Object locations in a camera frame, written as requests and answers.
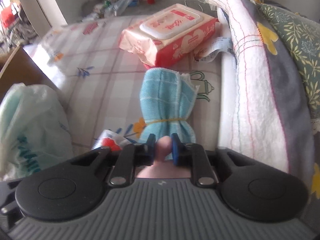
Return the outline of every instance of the human hand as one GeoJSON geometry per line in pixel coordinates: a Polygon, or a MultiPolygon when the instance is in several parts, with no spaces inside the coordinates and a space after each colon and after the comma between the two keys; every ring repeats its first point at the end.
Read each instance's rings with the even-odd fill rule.
{"type": "Polygon", "coordinates": [[[191,177],[190,169],[174,166],[172,160],[164,160],[172,152],[172,140],[169,136],[164,136],[157,141],[155,151],[153,165],[140,171],[137,178],[173,179],[191,177]]]}

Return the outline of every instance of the metal screw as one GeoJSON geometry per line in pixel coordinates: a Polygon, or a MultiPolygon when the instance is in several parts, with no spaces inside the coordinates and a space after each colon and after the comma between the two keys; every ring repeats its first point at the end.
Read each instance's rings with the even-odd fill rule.
{"type": "Polygon", "coordinates": [[[198,180],[200,185],[211,185],[214,183],[214,179],[210,177],[202,177],[198,180]]]}
{"type": "Polygon", "coordinates": [[[122,185],[124,183],[126,183],[126,179],[123,177],[114,177],[110,180],[110,183],[113,185],[122,185]]]}

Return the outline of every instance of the white cord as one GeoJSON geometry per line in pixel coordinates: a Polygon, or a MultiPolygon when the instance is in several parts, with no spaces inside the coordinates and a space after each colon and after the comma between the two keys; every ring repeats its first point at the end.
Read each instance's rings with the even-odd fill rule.
{"type": "MultiPolygon", "coordinates": [[[[203,12],[203,8],[201,7],[200,3],[198,3],[198,5],[200,6],[201,11],[203,12]]],[[[188,6],[188,5],[187,5],[187,0],[184,0],[184,5],[185,5],[185,6],[188,6]]]]}

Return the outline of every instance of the red and pink package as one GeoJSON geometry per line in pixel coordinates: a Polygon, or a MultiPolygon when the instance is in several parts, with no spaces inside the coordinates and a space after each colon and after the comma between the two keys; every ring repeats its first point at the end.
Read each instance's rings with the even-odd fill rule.
{"type": "Polygon", "coordinates": [[[150,67],[170,67],[215,33],[217,18],[172,5],[121,33],[119,47],[150,67]]]}

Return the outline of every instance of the white plastic lid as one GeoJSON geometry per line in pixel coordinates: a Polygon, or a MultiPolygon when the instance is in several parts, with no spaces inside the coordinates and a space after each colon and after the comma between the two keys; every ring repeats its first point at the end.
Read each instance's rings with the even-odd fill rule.
{"type": "Polygon", "coordinates": [[[185,8],[175,7],[140,25],[140,30],[160,40],[167,40],[202,21],[202,17],[185,8]]]}

